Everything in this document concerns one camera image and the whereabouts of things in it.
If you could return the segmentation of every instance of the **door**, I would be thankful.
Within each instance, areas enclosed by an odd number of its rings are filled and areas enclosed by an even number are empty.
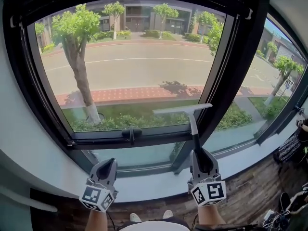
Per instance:
[[[137,20],[137,32],[143,32],[143,19]]]
[[[131,20],[131,32],[143,32],[143,18],[132,18]]]
[[[175,34],[180,34],[181,33],[181,25],[182,25],[181,21],[177,21],[175,23]]]
[[[131,20],[131,32],[135,33],[137,32],[137,19]]]
[[[175,21],[170,20],[170,32],[175,33]]]

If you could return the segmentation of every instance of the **tree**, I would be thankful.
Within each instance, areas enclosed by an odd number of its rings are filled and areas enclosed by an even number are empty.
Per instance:
[[[159,4],[154,6],[154,12],[159,15],[162,19],[161,25],[160,25],[160,32],[159,32],[159,39],[162,39],[162,34],[165,29],[165,22],[166,18],[177,18],[179,15],[179,12],[175,9],[172,9],[168,6],[167,3]]]
[[[86,4],[77,5],[75,13],[66,11],[62,17],[57,15],[52,18],[53,32],[61,38],[65,56],[86,105],[89,121],[94,124],[101,120],[91,96],[84,58],[87,41],[99,31],[99,18],[97,13],[86,9]]]
[[[39,53],[42,54],[42,49],[41,49],[42,45],[41,45],[41,42],[38,40],[38,37],[40,37],[40,35],[44,32],[45,25],[42,22],[41,23],[35,23],[34,28],[35,28],[35,34],[37,35]]]
[[[274,90],[270,94],[270,96],[266,99],[264,104],[268,106],[276,96],[278,90],[283,85],[283,83],[287,80],[292,70],[300,71],[301,65],[294,62],[291,58],[286,56],[280,56],[276,59],[274,66],[280,71],[279,80]]]
[[[115,3],[109,3],[105,5],[103,13],[112,15],[115,19],[114,23],[114,40],[116,39],[116,25],[120,14],[124,13],[124,7],[117,1]]]
[[[220,42],[224,24],[219,21],[214,21],[212,28],[208,32],[208,45],[211,50],[211,55],[215,56]]]
[[[268,53],[267,53],[267,57],[266,57],[266,60],[268,61],[269,60],[269,58],[270,58],[270,54],[272,53],[272,52],[274,52],[275,54],[277,54],[277,52],[278,52],[278,49],[277,49],[277,46],[274,44],[274,42],[268,42]]]
[[[203,31],[202,31],[202,35],[200,37],[200,43],[202,44],[203,41],[203,35],[205,33],[205,26],[206,25],[211,25],[213,26],[213,24],[215,22],[217,22],[216,17],[214,16],[213,13],[209,13],[207,11],[203,11],[198,17],[197,17],[197,22],[200,25],[203,25]]]

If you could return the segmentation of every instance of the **sneaker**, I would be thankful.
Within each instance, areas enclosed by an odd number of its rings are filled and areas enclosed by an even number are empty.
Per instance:
[[[129,220],[132,222],[141,222],[141,219],[139,218],[139,216],[135,213],[131,213],[129,216]]]
[[[167,219],[167,218],[171,218],[171,217],[173,217],[172,211],[171,210],[166,210],[164,212],[163,219]]]

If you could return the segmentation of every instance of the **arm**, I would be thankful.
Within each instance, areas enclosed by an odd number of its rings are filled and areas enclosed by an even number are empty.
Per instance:
[[[107,231],[107,215],[103,212],[92,210],[85,231]]]
[[[220,216],[216,205],[198,207],[200,225],[218,225],[226,222]]]

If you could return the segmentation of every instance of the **street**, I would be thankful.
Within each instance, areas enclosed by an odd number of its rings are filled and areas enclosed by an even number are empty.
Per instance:
[[[85,62],[91,91],[158,87],[177,81],[203,89],[214,57],[198,44],[179,45],[175,41],[103,45],[86,48]],[[77,91],[74,74],[65,54],[43,55],[42,61],[55,96]],[[242,83],[242,95],[267,96],[278,82],[279,72],[254,57]]]

